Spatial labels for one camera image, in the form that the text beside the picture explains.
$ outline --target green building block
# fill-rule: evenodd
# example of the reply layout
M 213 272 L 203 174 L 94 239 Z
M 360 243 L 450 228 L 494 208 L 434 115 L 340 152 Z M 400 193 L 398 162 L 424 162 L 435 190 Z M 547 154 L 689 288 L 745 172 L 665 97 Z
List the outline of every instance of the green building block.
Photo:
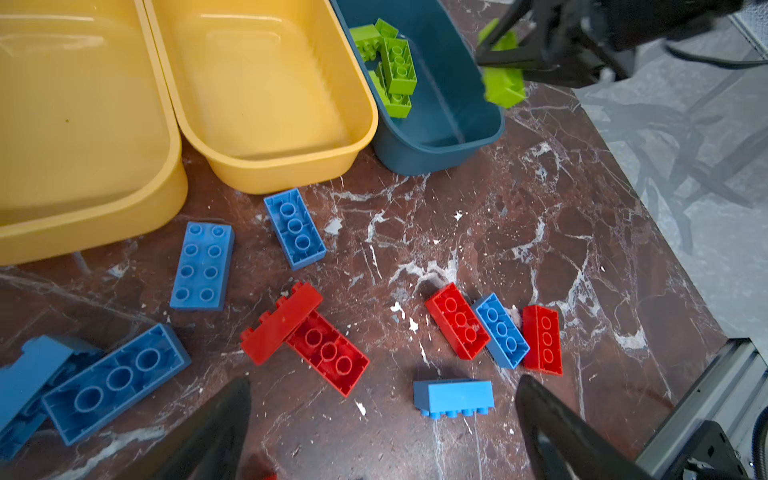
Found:
M 411 48 L 402 38 L 384 38 L 381 48 L 386 90 L 390 94 L 413 95 L 416 89 L 416 69 Z
M 384 108 L 389 116 L 392 118 L 408 117 L 408 114 L 411 112 L 411 98 L 408 95 L 387 94 L 381 81 L 383 77 L 382 64 L 379 63 L 376 71 L 368 70 L 368 75 L 370 75 L 373 80 L 373 84 L 376 86 L 376 91 L 379 93 Z
M 376 30 L 374 25 L 363 25 L 362 27 L 350 28 L 352 40 L 360 51 L 362 59 L 365 61 L 376 60 L 376 55 L 384 42 L 384 38 Z
M 498 24 L 494 18 L 478 34 L 478 43 L 482 43 Z M 515 33 L 508 31 L 496 45 L 493 51 L 512 50 L 518 47 Z M 510 108 L 525 100 L 525 85 L 523 73 L 519 68 L 482 68 L 482 82 L 485 84 L 485 100 L 503 108 Z
M 389 23 L 384 22 L 381 18 L 376 20 L 376 30 L 378 30 L 384 38 L 397 38 L 398 29 L 391 26 Z

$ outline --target stacked red blocks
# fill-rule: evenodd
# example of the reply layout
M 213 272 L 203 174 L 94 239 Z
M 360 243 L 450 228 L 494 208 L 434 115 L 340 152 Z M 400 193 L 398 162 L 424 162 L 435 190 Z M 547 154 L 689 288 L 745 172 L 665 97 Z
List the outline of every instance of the stacked red blocks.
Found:
M 474 359 L 491 341 L 455 284 L 438 290 L 425 305 L 460 359 Z
M 543 306 L 523 309 L 523 337 L 531 351 L 523 359 L 525 368 L 551 375 L 563 375 L 558 313 Z
M 285 342 L 345 397 L 370 361 L 315 309 L 323 301 L 308 283 L 277 300 L 274 313 L 259 317 L 261 326 L 240 334 L 243 351 L 261 365 Z

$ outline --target teal plastic container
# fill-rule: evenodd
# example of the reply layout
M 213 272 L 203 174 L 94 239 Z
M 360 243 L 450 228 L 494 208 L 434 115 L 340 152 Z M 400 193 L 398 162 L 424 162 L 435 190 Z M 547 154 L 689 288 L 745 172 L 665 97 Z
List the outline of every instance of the teal plastic container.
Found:
M 504 132 L 502 110 L 483 98 L 485 87 L 472 53 L 438 0 L 330 0 L 362 71 L 381 61 L 364 62 L 349 27 L 382 18 L 409 41 L 419 83 L 407 118 L 391 118 L 382 99 L 373 149 L 396 174 L 423 175 L 456 167 Z M 368 85 L 376 92 L 373 80 Z

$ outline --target yellow plastic container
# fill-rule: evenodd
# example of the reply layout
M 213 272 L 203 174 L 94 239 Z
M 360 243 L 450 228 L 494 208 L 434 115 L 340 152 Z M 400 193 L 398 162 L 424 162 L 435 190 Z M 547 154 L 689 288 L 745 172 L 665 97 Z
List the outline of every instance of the yellow plastic container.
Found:
M 141 0 L 0 2 L 0 265 L 157 229 L 187 196 Z
M 144 0 L 181 130 L 227 185 L 344 174 L 376 103 L 327 0 Z

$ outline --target blue block with studs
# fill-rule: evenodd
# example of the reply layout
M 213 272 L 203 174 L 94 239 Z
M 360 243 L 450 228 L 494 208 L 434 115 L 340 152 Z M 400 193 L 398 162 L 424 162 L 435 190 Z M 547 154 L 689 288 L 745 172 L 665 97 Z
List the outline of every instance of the blue block with studs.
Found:
M 437 420 L 461 413 L 487 415 L 495 407 L 490 382 L 474 379 L 425 380 L 413 383 L 413 403 L 422 415 Z
M 229 225 L 187 223 L 171 308 L 223 310 L 234 241 L 235 233 Z
M 80 339 L 39 336 L 0 369 L 0 460 L 11 460 L 48 417 L 41 397 L 104 353 Z
M 531 347 L 509 318 L 496 294 L 491 293 L 473 303 L 472 311 L 491 336 L 488 351 L 491 352 L 493 360 L 503 369 L 518 368 L 523 357 L 531 351 Z
M 85 440 L 192 361 L 169 326 L 155 325 L 42 398 L 64 443 Z
M 327 252 L 298 188 L 264 199 L 283 252 L 292 270 L 322 259 Z

